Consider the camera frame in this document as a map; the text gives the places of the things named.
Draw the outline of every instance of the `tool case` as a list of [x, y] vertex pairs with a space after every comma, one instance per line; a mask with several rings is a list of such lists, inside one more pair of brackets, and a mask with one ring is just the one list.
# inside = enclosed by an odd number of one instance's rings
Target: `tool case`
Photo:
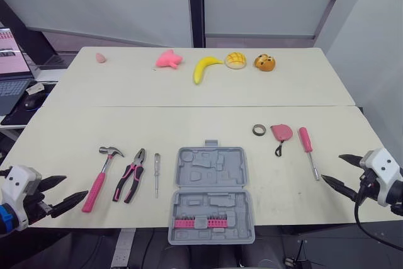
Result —
[[251, 244], [252, 200], [246, 158], [240, 147], [183, 147], [178, 152], [168, 241], [172, 245]]

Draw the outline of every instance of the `pliers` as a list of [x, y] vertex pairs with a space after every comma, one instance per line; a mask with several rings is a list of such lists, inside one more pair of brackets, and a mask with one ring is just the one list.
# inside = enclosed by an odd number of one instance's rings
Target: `pliers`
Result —
[[130, 188], [130, 190], [127, 193], [127, 196], [124, 200], [125, 203], [130, 203], [130, 201], [133, 198], [133, 196], [136, 192], [136, 189], [139, 185], [141, 174], [144, 171], [144, 168], [143, 168], [144, 159], [145, 159], [145, 149], [141, 148], [139, 150], [139, 152], [136, 153], [136, 156], [134, 157], [133, 162], [130, 165], [126, 166], [125, 173], [122, 176], [122, 178], [120, 179], [118, 186], [116, 186], [115, 194], [113, 195], [113, 199], [112, 199], [114, 202], [119, 201], [120, 193], [122, 192], [123, 186], [125, 185], [126, 181], [129, 179], [130, 175], [134, 172], [132, 187]]

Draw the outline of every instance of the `pink star toy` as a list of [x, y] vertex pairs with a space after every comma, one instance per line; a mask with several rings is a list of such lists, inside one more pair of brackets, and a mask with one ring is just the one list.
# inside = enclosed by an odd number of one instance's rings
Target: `pink star toy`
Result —
[[177, 69], [178, 64], [182, 62], [182, 59], [183, 58], [181, 56], [174, 54], [173, 50], [167, 50], [166, 52], [163, 52], [161, 56], [159, 56], [156, 66], [170, 66], [173, 69]]

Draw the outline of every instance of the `laptop screen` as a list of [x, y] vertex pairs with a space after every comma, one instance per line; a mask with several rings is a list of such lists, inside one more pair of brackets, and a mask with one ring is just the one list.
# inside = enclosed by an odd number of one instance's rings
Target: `laptop screen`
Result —
[[0, 77], [30, 76], [31, 71], [9, 28], [0, 28]]

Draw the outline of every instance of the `toy banana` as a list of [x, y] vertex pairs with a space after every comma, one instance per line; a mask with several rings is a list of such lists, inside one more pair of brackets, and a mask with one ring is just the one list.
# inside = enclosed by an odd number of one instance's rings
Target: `toy banana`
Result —
[[196, 84], [199, 84], [202, 81], [205, 68], [212, 64], [223, 64], [223, 62], [215, 57], [205, 57], [197, 63], [193, 73], [193, 80]]

